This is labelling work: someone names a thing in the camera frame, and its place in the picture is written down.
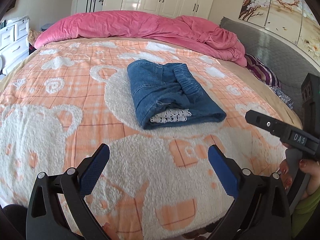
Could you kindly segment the green sleeve right forearm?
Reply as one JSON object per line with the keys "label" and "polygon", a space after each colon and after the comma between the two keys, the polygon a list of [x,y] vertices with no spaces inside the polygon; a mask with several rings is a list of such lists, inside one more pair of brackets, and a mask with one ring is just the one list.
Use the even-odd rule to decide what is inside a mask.
{"label": "green sleeve right forearm", "polygon": [[292,237],[298,236],[313,215],[318,203],[319,189],[298,203],[292,214]]}

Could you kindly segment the person's right hand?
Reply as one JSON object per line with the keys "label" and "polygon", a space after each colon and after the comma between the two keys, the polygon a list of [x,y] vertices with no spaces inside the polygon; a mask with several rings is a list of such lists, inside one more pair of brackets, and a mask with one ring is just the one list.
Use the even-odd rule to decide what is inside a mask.
{"label": "person's right hand", "polygon": [[285,159],[279,173],[288,200],[297,203],[313,195],[319,188],[319,161],[299,149],[283,143]]}

